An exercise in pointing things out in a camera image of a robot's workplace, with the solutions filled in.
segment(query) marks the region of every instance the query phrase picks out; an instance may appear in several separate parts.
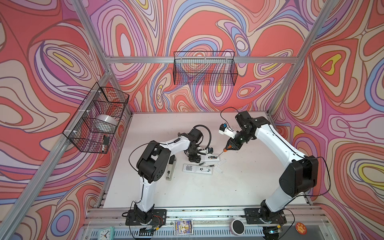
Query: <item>wall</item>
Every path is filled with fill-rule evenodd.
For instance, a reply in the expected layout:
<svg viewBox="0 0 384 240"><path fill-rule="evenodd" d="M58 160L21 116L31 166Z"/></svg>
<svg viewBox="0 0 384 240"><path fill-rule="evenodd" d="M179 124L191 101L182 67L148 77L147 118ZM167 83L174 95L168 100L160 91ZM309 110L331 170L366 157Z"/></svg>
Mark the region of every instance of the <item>wall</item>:
<svg viewBox="0 0 384 240"><path fill-rule="evenodd" d="M340 239L384 239L384 2L340 1L273 119L308 156L324 156L312 194Z"/></svg>
<svg viewBox="0 0 384 240"><path fill-rule="evenodd" d="M70 0L0 0L0 220L104 70ZM72 239L101 191L108 154L65 152L13 239Z"/></svg>
<svg viewBox="0 0 384 240"><path fill-rule="evenodd" d="M236 56L296 56L323 1L95 0L86 6L109 56L228 49ZM173 64L111 67L133 111L264 111L289 66L239 64L235 87L175 86Z"/></svg>

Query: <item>clock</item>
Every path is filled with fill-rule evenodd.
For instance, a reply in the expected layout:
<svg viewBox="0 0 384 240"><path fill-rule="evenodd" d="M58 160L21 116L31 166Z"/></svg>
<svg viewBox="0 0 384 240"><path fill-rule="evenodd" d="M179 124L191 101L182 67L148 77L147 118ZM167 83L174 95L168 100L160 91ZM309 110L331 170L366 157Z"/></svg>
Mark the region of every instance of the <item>clock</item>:
<svg viewBox="0 0 384 240"><path fill-rule="evenodd" d="M113 227L107 227L99 231L98 240L113 240Z"/></svg>

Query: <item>orange badge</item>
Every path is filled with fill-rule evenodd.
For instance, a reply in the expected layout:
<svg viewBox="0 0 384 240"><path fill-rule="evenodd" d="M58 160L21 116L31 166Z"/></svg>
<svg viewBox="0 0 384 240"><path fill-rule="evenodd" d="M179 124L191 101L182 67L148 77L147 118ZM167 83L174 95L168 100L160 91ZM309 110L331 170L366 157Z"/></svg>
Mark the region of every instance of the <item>orange badge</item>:
<svg viewBox="0 0 384 240"><path fill-rule="evenodd" d="M296 230L298 233L304 235L307 233L307 228L301 222L296 223Z"/></svg>

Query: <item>black wire mesh basket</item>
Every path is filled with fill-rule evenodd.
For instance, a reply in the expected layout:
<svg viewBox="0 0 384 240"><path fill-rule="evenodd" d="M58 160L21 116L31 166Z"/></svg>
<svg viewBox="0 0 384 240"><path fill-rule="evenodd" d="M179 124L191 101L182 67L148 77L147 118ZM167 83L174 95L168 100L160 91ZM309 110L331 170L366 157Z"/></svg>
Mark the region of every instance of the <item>black wire mesh basket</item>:
<svg viewBox="0 0 384 240"><path fill-rule="evenodd" d="M234 51L175 51L175 85L234 86L238 76Z"/></svg>
<svg viewBox="0 0 384 240"><path fill-rule="evenodd" d="M63 132L81 152L107 153L128 105L128 94L116 88L97 86L97 92L80 120L73 129Z"/></svg>

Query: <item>white tabletop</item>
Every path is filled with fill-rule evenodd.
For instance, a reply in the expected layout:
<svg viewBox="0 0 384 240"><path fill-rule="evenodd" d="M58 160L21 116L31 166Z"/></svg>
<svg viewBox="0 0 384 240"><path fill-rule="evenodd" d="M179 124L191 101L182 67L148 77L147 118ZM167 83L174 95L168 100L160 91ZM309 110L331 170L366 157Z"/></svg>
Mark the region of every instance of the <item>white tabletop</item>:
<svg viewBox="0 0 384 240"><path fill-rule="evenodd" d="M234 130L240 131L235 113L223 113ZM252 117L264 116L262 112L251 112ZM128 163L128 156L139 145L151 140L164 142L177 137L177 133L188 133L198 124L206 125L212 133L210 147L221 153L229 137L218 133L224 120L219 113L148 113L134 114L128 129L121 155L108 190L104 208L130 207L132 200L141 196L139 175ZM199 127L204 135L202 146L208 143L208 132ZM146 146L136 150L131 163L136 167L138 158ZM155 207L239 206L259 205L278 187L284 169L278 158L260 140L251 140L240 151L227 151L220 158L227 161L220 168L223 173L213 175L193 174L182 171L189 163L183 152L176 154L176 169L171 181L163 176L157 182ZM298 197L290 204L305 204Z"/></svg>

